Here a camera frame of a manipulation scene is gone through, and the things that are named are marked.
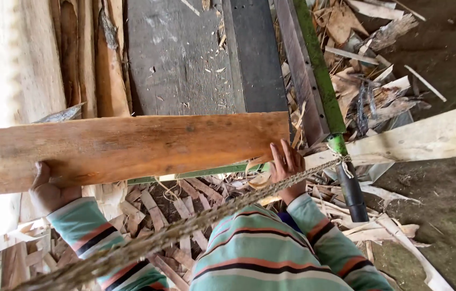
person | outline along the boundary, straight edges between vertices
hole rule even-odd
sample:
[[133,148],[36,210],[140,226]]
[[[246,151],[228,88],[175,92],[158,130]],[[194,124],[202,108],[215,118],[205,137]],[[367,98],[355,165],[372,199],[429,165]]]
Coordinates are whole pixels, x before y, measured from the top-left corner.
[[[271,144],[271,180],[305,170],[305,162],[285,140],[283,155]],[[30,190],[33,203],[79,258],[122,244],[123,237],[81,187],[59,189],[50,169],[36,163]],[[289,224],[260,205],[225,217],[212,230],[206,252],[197,260],[190,290],[393,290],[373,264],[322,214],[299,182],[278,194],[292,218]],[[167,290],[167,278],[144,259],[117,266],[98,278],[102,290]]]

right hand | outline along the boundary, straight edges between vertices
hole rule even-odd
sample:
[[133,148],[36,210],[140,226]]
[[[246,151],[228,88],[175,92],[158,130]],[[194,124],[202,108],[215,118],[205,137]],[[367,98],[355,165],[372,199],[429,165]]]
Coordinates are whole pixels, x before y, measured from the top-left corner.
[[[270,162],[271,182],[276,183],[289,178],[292,175],[305,171],[305,160],[285,139],[280,141],[284,150],[285,157],[282,156],[278,147],[271,143],[271,152],[274,162]],[[278,192],[286,205],[289,205],[298,196],[305,193],[305,180]]]
[[36,162],[37,176],[29,189],[32,204],[42,215],[49,215],[66,204],[82,197],[81,186],[58,188],[51,184],[50,168],[44,162]]

sleeve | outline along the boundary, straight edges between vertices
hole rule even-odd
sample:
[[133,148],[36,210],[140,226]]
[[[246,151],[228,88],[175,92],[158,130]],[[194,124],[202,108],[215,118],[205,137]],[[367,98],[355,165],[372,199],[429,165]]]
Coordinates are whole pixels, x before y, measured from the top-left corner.
[[308,193],[293,200],[287,211],[309,240],[320,263],[329,266],[355,291],[393,290],[374,264],[323,215]]
[[[123,244],[120,232],[99,210],[94,197],[84,197],[52,212],[47,219],[81,259],[99,250]],[[106,276],[97,278],[102,290],[164,290],[167,278],[147,261],[118,266]]]

rope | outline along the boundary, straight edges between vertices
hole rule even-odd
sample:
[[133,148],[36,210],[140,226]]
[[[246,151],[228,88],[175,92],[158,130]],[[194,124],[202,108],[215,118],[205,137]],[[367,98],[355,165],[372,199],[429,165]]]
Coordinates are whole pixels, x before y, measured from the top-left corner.
[[157,233],[147,238],[134,239],[123,246],[113,247],[109,250],[98,251],[91,257],[68,264],[61,269],[46,275],[39,275],[13,288],[13,291],[68,291],[113,271],[118,266],[133,263],[141,257],[157,252],[179,242],[179,239],[192,235],[196,230],[208,227],[210,224],[232,215],[245,206],[257,203],[260,199],[271,196],[276,192],[289,188],[292,185],[312,176],[320,170],[335,166],[340,162],[349,162],[350,157],[337,157],[318,167],[298,173],[272,184],[264,189],[251,191],[249,194],[232,199],[217,209],[209,209],[196,216],[183,219],[160,229]]

sawmill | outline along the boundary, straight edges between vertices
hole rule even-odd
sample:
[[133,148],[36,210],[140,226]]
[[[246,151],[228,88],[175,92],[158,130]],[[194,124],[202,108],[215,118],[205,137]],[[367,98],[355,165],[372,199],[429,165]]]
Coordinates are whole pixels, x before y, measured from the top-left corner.
[[0,0],[0,290],[456,290],[445,1]]

